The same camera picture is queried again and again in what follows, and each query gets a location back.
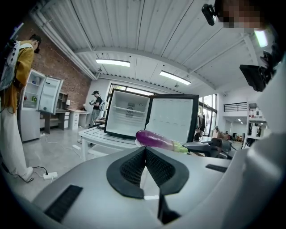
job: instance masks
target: white refrigerator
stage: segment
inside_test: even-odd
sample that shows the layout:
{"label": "white refrigerator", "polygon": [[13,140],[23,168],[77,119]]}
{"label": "white refrigerator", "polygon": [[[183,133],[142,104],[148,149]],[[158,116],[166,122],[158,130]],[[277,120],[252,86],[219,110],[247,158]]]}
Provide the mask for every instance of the white refrigerator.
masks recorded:
{"label": "white refrigerator", "polygon": [[56,113],[63,80],[31,70],[22,90],[18,112],[18,127],[22,141],[40,138],[40,112]]}
{"label": "white refrigerator", "polygon": [[105,133],[135,138],[149,130],[168,139],[192,142],[198,115],[198,95],[151,95],[114,89],[105,121]]}

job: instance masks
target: white pants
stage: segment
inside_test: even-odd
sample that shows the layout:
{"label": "white pants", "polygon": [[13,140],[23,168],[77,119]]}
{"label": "white pants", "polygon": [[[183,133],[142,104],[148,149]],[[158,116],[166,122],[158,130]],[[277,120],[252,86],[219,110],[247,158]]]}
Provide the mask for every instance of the white pants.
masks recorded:
{"label": "white pants", "polygon": [[9,172],[22,176],[27,173],[27,165],[17,125],[17,117],[10,112],[13,113],[11,107],[5,108],[0,113],[0,151]]}
{"label": "white pants", "polygon": [[89,124],[91,126],[95,125],[95,120],[98,119],[99,115],[100,115],[100,110],[93,109],[90,115],[90,121],[89,121]]}

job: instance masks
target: yellow jacket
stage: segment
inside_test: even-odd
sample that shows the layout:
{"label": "yellow jacket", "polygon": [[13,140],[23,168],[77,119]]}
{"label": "yellow jacket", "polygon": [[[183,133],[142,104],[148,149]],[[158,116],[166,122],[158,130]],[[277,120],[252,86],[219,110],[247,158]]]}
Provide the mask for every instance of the yellow jacket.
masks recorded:
{"label": "yellow jacket", "polygon": [[[31,41],[21,41],[20,45],[26,43],[31,43]],[[9,88],[1,92],[1,106],[12,107],[14,113],[16,113],[17,108],[17,94],[21,92],[22,88],[27,84],[33,60],[33,48],[20,49],[15,67],[15,75],[16,79],[21,82],[21,88],[16,88],[12,83]]]}

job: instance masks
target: eggplant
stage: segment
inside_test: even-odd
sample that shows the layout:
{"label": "eggplant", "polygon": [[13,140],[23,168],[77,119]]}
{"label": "eggplant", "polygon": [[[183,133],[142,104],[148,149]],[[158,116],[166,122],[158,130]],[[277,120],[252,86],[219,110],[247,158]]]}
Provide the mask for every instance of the eggplant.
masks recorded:
{"label": "eggplant", "polygon": [[188,149],[176,141],[165,138],[151,131],[141,130],[136,133],[136,139],[142,145],[159,147],[175,152],[187,153]]}

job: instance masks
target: open refrigerator door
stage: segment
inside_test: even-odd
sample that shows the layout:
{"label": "open refrigerator door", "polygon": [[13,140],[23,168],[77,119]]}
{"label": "open refrigerator door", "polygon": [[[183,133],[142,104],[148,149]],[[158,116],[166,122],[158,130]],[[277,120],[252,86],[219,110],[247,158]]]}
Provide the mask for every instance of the open refrigerator door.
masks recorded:
{"label": "open refrigerator door", "polygon": [[63,80],[46,76],[39,99],[39,111],[50,114],[56,113],[57,101],[62,84]]}
{"label": "open refrigerator door", "polygon": [[145,130],[181,144],[192,142],[198,95],[152,95]]}

